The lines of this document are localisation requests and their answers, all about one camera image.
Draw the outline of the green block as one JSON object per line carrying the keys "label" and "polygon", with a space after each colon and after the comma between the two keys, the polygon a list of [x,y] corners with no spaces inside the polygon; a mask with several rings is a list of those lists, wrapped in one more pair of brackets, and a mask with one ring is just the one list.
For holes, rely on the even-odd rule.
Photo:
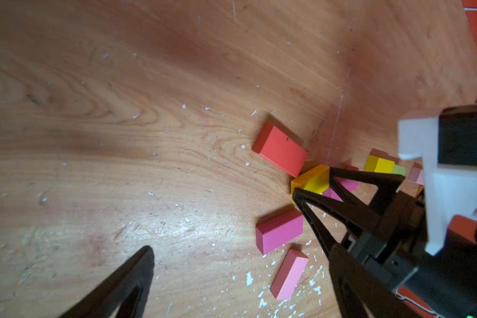
{"label": "green block", "polygon": [[407,176],[407,171],[408,168],[406,166],[395,164],[392,173],[395,175]]}

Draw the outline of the yellow block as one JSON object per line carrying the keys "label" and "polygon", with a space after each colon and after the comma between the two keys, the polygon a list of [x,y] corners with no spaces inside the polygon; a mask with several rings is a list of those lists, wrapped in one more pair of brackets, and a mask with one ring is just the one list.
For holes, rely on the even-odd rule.
{"label": "yellow block", "polygon": [[297,176],[291,181],[290,194],[294,194],[296,188],[321,195],[329,188],[330,167],[320,164],[311,170]]}
{"label": "yellow block", "polygon": [[394,171],[395,165],[396,164],[394,161],[370,155],[367,159],[366,166],[364,167],[364,171],[392,174]]}

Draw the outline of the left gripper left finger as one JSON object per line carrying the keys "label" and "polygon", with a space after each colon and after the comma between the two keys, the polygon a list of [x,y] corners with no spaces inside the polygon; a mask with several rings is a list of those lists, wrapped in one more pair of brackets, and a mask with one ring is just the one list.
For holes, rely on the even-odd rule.
{"label": "left gripper left finger", "polygon": [[142,317],[154,275],[154,252],[143,246],[62,317]]}

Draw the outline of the red block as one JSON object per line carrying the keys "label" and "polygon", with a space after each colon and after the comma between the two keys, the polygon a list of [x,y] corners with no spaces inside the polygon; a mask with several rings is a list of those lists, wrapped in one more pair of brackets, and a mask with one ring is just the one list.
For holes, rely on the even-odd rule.
{"label": "red block", "polygon": [[271,123],[262,127],[252,150],[294,178],[308,157],[307,151]]}

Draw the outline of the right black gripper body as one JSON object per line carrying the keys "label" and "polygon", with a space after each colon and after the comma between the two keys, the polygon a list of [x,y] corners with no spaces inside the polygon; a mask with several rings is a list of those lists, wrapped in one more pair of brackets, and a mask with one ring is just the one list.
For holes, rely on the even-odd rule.
{"label": "right black gripper body", "polygon": [[385,204],[369,204],[347,223],[348,251],[389,290],[407,287],[445,317],[477,317],[477,227],[474,241],[448,230],[444,247],[425,252],[424,204],[398,192]]}

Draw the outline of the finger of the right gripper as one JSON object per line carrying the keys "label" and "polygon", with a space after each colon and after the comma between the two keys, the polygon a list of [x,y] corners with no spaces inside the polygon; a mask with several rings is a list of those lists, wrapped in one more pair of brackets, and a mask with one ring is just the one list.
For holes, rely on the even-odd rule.
{"label": "finger of the right gripper", "polygon": [[322,210],[327,215],[341,222],[348,230],[358,235],[364,231],[373,233],[380,222],[380,215],[368,209],[368,205],[365,208],[357,207],[352,204],[346,204],[343,200],[334,200],[300,188],[294,190],[292,199],[310,224],[326,257],[330,255],[331,249],[337,242],[315,214],[313,208],[316,207]]}
{"label": "finger of the right gripper", "polygon": [[330,168],[330,188],[346,204],[365,208],[363,201],[348,191],[337,179],[358,181],[365,184],[375,185],[378,189],[374,197],[368,204],[368,209],[379,215],[384,215],[389,205],[394,199],[398,188],[405,180],[404,176],[395,174],[384,174],[376,172],[361,172],[346,170],[341,168]]}

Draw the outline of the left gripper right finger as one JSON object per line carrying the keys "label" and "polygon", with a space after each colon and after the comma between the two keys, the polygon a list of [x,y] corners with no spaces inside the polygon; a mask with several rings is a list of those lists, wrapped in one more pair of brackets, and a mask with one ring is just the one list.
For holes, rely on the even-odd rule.
{"label": "left gripper right finger", "polygon": [[342,317],[418,317],[340,244],[329,253],[329,271]]}

